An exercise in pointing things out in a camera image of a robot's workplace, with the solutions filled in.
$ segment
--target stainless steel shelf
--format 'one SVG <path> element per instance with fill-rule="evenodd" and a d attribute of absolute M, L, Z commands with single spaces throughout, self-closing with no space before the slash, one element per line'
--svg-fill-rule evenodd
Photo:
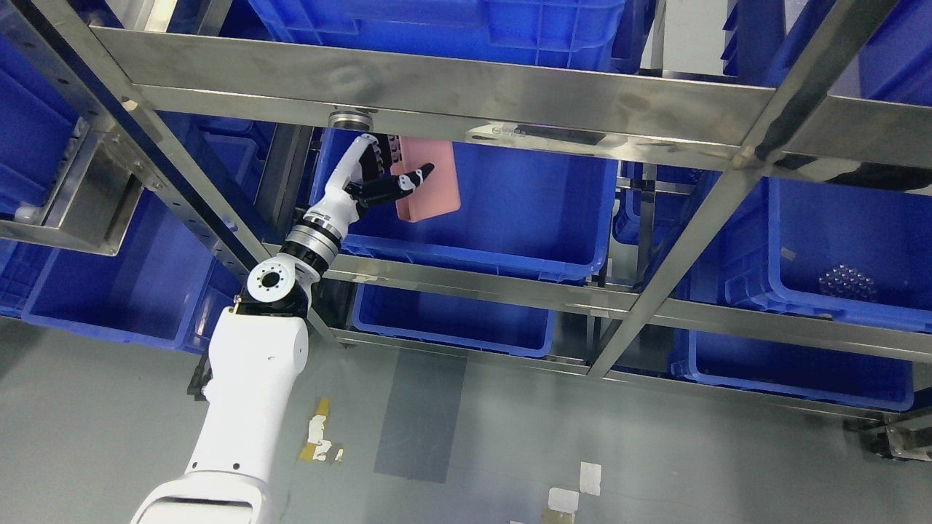
<path fill-rule="evenodd" d="M 913 178 L 932 182 L 932 149 L 927 147 L 932 141 L 932 108 L 827 95 L 895 4 L 895 0 L 838 0 L 786 82 L 766 89 L 671 74 L 609 75 L 144 33 L 103 27 L 107 24 L 97 23 L 100 17 L 82 19 L 65 0 L 13 0 L 20 23 L 41 35 L 62 57 L 64 66 L 89 86 L 95 111 L 111 118 L 121 136 L 134 144 L 141 158 L 139 176 L 146 185 L 175 204 L 173 210 L 240 274 L 275 249 L 277 239 L 269 223 L 281 228 L 290 205 L 277 198 L 275 188 L 295 187 L 301 151 L 308 147 L 307 128 L 280 126 L 276 150 L 285 151 L 285 157 L 273 159 L 276 167 L 270 173 L 275 174 L 264 181 L 263 202 L 269 209 L 257 210 L 247 202 L 228 199 L 173 139 L 157 110 L 291 126 L 328 126 L 352 113 L 370 119 L 372 130 L 378 132 L 724 172 L 654 278 L 637 292 L 614 285 L 540 283 L 348 255 L 340 255 L 326 275 L 331 282 L 387 285 L 608 319 L 605 334 L 598 330 L 535 360 L 331 328 L 312 312 L 311 322 L 331 342 L 466 354 L 480 362 L 761 401 L 860 421 L 877 421 L 882 414 L 613 367 L 648 324 L 932 363 L 932 335 L 669 298 L 762 176 L 826 182 L 850 172 L 870 172 L 890 187 L 932 195 L 932 186 L 898 187 L 894 178 L 883 177 L 888 170 L 908 170 L 918 175 Z M 205 11 L 201 24 L 205 33 L 219 27 L 214 13 L 222 14 L 226 6 L 228 2 L 222 2 L 218 11 Z M 621 184 L 631 186 L 630 181 Z M 652 190 L 682 194 L 691 189 L 657 184 Z M 642 250 L 642 266 L 647 254 Z M 599 336 L 595 344 L 593 338 Z"/>

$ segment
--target gray floor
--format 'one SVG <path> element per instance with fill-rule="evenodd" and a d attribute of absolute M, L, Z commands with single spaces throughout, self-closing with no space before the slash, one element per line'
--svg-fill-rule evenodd
<path fill-rule="evenodd" d="M 603 473 L 601 495 L 580 499 L 580 523 L 927 522 L 932 513 L 932 464 L 866 456 L 835 422 L 475 363 L 465 366 L 452 445 L 427 454 L 446 455 L 445 481 L 374 473 L 393 423 L 386 414 L 405 416 L 389 406 L 398 357 L 374 347 L 312 353 L 273 473 L 281 522 L 537 524 L 548 489 L 579 488 L 581 461 Z M 195 363 L 0 319 L 0 522 L 127 521 L 194 445 L 206 409 L 185 396 Z M 408 397 L 411 409 L 455 396 L 456 383 L 402 371 L 405 390 L 421 395 Z M 327 438 L 346 446 L 341 465 L 296 460 L 324 396 Z"/>

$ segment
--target robotic hand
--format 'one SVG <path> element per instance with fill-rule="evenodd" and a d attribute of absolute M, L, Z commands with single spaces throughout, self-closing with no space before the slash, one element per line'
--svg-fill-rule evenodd
<path fill-rule="evenodd" d="M 391 138 L 364 134 L 349 146 L 323 199 L 281 250 L 250 271 L 246 294 L 226 308 L 209 349 L 207 417 L 185 474 L 152 491 L 132 524 L 263 524 L 268 475 L 285 406 L 308 360 L 310 287 L 330 267 L 350 224 L 369 207 L 411 194 L 432 164 L 382 176 L 397 159 Z"/>

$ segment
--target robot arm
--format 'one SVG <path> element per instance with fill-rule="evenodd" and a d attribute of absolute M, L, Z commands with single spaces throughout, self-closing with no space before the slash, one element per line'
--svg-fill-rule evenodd
<path fill-rule="evenodd" d="M 308 360 L 310 287 L 339 252 L 350 224 L 377 204 L 411 194 L 433 169 L 382 177 L 391 142 L 364 134 L 349 146 L 324 197 L 294 226 L 281 250 L 248 276 L 246 293 L 213 332 L 210 402 L 185 474 L 152 491 L 132 524 L 270 520 L 268 476 L 281 420 Z"/>

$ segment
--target metal upright post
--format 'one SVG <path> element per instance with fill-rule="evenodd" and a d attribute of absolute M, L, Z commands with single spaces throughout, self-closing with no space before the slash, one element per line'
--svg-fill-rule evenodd
<path fill-rule="evenodd" d="M 741 151 L 732 159 L 732 167 L 712 187 L 624 322 L 614 334 L 609 332 L 604 338 L 604 351 L 588 376 L 601 379 L 611 370 L 734 210 L 772 169 L 778 160 L 772 153 L 786 145 L 802 127 L 896 3 L 896 0 L 835 3 L 745 137 Z"/>

